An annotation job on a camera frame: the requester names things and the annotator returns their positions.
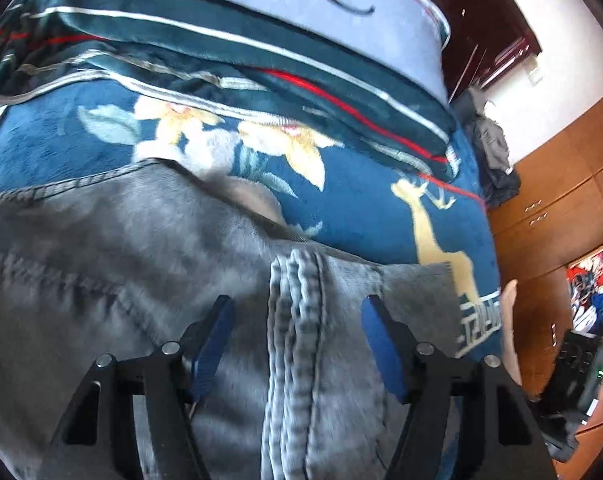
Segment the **grey denim pants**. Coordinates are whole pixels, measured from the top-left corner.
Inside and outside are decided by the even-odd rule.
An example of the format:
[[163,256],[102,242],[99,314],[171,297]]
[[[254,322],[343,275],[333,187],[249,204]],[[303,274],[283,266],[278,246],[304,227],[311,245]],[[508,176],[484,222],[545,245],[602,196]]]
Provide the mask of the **grey denim pants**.
[[360,308],[376,295],[448,356],[476,342],[450,271],[382,266],[289,238],[163,162],[0,194],[0,457],[34,478],[93,361],[146,356],[221,295],[230,344],[193,429],[216,479],[379,479],[407,408]]

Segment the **colourful printed item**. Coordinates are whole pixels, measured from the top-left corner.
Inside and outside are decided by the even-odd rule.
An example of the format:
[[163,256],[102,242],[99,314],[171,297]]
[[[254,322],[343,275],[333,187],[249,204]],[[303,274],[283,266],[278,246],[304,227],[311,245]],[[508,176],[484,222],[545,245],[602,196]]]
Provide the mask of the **colourful printed item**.
[[603,250],[567,270],[573,329],[603,336]]

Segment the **brown wooden wardrobe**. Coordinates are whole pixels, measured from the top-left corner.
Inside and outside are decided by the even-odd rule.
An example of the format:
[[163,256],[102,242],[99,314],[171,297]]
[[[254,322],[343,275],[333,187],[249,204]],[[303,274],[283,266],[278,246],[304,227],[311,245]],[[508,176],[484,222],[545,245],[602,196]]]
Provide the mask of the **brown wooden wardrobe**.
[[515,168],[521,190],[489,220],[501,280],[517,283],[515,350],[536,396],[571,328],[567,268],[603,246],[603,98]]

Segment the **dark clothes pile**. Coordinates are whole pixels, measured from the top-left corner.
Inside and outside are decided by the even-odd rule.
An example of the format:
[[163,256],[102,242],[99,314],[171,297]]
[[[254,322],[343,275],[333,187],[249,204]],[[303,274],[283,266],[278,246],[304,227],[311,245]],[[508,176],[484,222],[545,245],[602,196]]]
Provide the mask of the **dark clothes pile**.
[[484,92],[469,87],[451,106],[474,150],[487,207],[495,209],[519,194],[522,181],[510,163],[503,129],[486,115],[487,104]]

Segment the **blue deer pattern blanket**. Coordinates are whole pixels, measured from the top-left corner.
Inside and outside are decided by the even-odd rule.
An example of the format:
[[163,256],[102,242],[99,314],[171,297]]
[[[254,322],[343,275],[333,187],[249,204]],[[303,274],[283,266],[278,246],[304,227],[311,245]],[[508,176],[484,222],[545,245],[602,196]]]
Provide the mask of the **blue deer pattern blanket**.
[[263,125],[144,96],[111,80],[0,103],[0,193],[146,158],[247,194],[296,233],[377,263],[449,263],[460,354],[503,350],[495,245],[463,136],[450,184],[385,167],[302,125]]

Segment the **dark red carved headboard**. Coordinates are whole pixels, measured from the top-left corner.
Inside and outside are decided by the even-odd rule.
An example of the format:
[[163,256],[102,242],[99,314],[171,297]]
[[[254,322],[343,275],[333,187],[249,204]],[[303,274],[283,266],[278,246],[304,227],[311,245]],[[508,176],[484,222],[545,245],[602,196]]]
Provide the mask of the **dark red carved headboard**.
[[541,53],[538,38],[515,0],[431,0],[451,28],[443,49],[449,99],[466,88],[486,89],[513,67]]

